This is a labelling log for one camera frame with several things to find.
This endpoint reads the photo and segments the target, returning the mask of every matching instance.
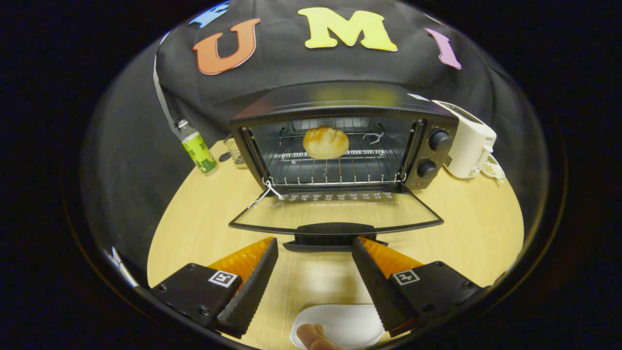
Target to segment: black cloth backdrop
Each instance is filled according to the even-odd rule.
[[[308,49],[304,42],[310,37],[309,22],[297,13],[307,7],[327,7],[346,19],[357,10],[380,14],[398,51],[367,49],[360,44],[362,33],[352,47],[339,40],[336,47]],[[171,115],[191,122],[209,146],[228,134],[228,122],[238,112],[270,89],[286,85],[386,82],[459,105],[497,132],[494,155],[518,197],[526,232],[536,223],[548,181],[545,141],[536,114],[507,72],[455,29],[410,5],[373,0],[232,0],[227,12],[204,28],[188,25],[194,17],[172,30],[161,45],[157,39],[111,84],[83,145],[81,188],[93,233],[105,249],[114,245],[141,273],[146,272],[157,224],[194,167],[158,102],[152,78],[156,54]],[[255,28],[254,54],[224,73],[202,74],[192,47],[222,32],[218,53],[227,57],[238,48],[230,28],[252,18],[261,19]],[[462,69],[441,63],[439,48],[424,28],[451,40]],[[230,191],[235,198],[236,189]],[[206,200],[222,199],[206,194]]]

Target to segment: oven knob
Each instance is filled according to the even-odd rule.
[[[421,164],[419,164],[419,167],[417,168],[417,175],[419,175],[419,177],[421,177],[422,179],[431,179],[434,177],[434,174],[436,174],[436,172],[436,164],[431,161],[423,161],[421,162]]]
[[[430,148],[438,153],[447,153],[452,147],[453,140],[444,131],[437,131],[430,136]]]

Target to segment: white toaster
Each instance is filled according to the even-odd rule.
[[[432,100],[458,117],[458,130],[443,165],[461,179],[477,176],[482,170],[488,155],[493,152],[497,134],[483,121],[459,106]]]

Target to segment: toaster oven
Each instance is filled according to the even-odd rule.
[[[305,135],[319,126],[346,134],[343,155],[307,154]],[[323,235],[331,235],[331,244],[340,245],[341,238],[349,245],[355,234],[375,239],[376,233],[442,223],[411,190],[425,189],[442,167],[458,118],[405,88],[368,82],[281,87],[239,113],[230,127],[265,191],[232,227],[295,234],[299,245],[322,245]],[[379,216],[392,219],[369,221]]]

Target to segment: wire basket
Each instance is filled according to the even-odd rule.
[[[229,134],[224,140],[225,146],[229,149],[229,154],[231,154],[231,158],[233,159],[233,163],[239,168],[246,168],[246,163],[244,162],[244,158],[242,158],[242,154],[239,152],[238,145],[235,143],[233,136]]]

